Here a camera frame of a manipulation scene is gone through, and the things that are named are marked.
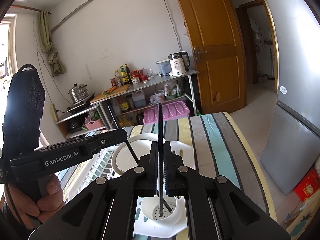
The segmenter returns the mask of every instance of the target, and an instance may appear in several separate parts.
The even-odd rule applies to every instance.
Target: curtain
[[[48,54],[48,63],[51,67],[52,76],[65,73],[65,66],[59,61],[58,52],[53,47],[51,32],[49,30],[48,12],[44,10],[39,13],[39,37],[42,52]]]

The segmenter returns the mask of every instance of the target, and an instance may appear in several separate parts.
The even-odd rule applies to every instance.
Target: pink plastic lid
[[[176,101],[163,105],[162,108],[162,117],[163,121],[177,119],[182,116],[190,114],[189,108],[183,101]],[[143,113],[143,123],[154,123],[158,122],[158,107],[154,107],[144,111]]]

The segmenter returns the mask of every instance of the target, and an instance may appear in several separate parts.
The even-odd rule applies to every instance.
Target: human hand
[[[44,223],[65,205],[62,200],[63,191],[60,186],[60,181],[55,174],[51,176],[50,181],[46,185],[48,195],[40,198],[37,204],[34,203],[26,194],[20,191],[14,184],[9,183],[8,187],[17,211],[26,228],[29,230],[33,229],[33,225],[31,219],[26,214],[38,217],[39,221]],[[11,213],[13,214],[15,219],[19,221],[10,203],[6,188],[4,190],[4,196]]]

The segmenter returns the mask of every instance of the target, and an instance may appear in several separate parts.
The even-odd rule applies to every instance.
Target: shelf
[[[72,119],[72,118],[74,118],[74,117],[76,117],[76,116],[78,116],[78,115],[87,113],[87,112],[92,111],[92,110],[94,110],[94,109],[97,109],[97,107],[98,107],[98,106],[91,106],[91,107],[89,107],[89,108],[87,108],[87,109],[84,109],[84,110],[82,110],[82,111],[80,111],[80,112],[78,112],[78,113],[76,113],[76,114],[71,114],[70,112],[67,112],[67,113],[63,114],[63,115],[60,117],[59,121],[57,121],[56,124],[62,123],[62,122],[64,122],[64,121],[70,120],[70,119]]]
[[[97,129],[93,129],[93,130],[80,130],[78,132],[74,132],[74,133],[69,133],[66,137],[66,139],[71,139],[71,138],[74,138],[74,137],[77,137],[77,136],[80,136],[80,135],[84,135],[84,134],[87,134],[87,133],[90,133],[90,132],[95,132],[95,131],[98,131],[98,130],[102,130],[102,129],[105,129],[106,127],[105,126],[102,126],[102,127],[99,127]]]
[[[131,84],[129,89],[126,92],[123,92],[123,93],[120,93],[120,94],[117,94],[117,95],[114,95],[114,96],[110,96],[110,97],[107,97],[107,98],[103,98],[103,99],[101,99],[99,101],[96,101],[94,103],[91,103],[91,104],[92,105],[97,105],[98,103],[101,103],[101,102],[103,102],[105,100],[109,100],[111,98],[119,97],[121,95],[125,95],[125,94],[128,94],[128,93],[143,89],[143,88],[147,88],[147,87],[150,87],[150,86],[155,86],[157,84],[161,84],[161,83],[164,83],[164,82],[169,81],[169,80],[174,80],[174,79],[177,79],[177,78],[187,77],[187,76],[194,75],[194,74],[197,74],[197,73],[199,73],[199,72],[196,71],[196,70],[193,70],[193,69],[189,69],[187,72],[183,73],[181,76],[169,76],[168,75],[168,76],[160,77],[158,75],[155,75],[154,78],[148,79],[147,83],[139,82],[137,84]]]
[[[177,99],[180,99],[180,98],[183,98],[183,97],[186,97],[186,94],[183,94],[181,97],[178,97],[178,98],[165,100],[165,101],[164,101],[164,104],[165,104],[165,103],[168,103],[168,102],[171,102],[171,101],[174,101],[174,100],[177,100]],[[120,115],[122,115],[122,114],[129,114],[129,113],[132,113],[132,112],[135,112],[135,111],[139,111],[139,110],[143,110],[143,109],[148,109],[148,108],[153,108],[153,107],[156,107],[156,106],[155,106],[155,105],[147,105],[147,106],[137,107],[137,108],[135,108],[135,109],[129,110],[128,112],[123,112],[123,113],[121,113],[121,114],[117,114],[116,116],[120,116]]]

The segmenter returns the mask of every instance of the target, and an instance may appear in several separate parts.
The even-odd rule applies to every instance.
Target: refrigerator
[[[284,194],[320,154],[320,26],[304,0],[266,0],[279,52],[276,110],[261,162]]]

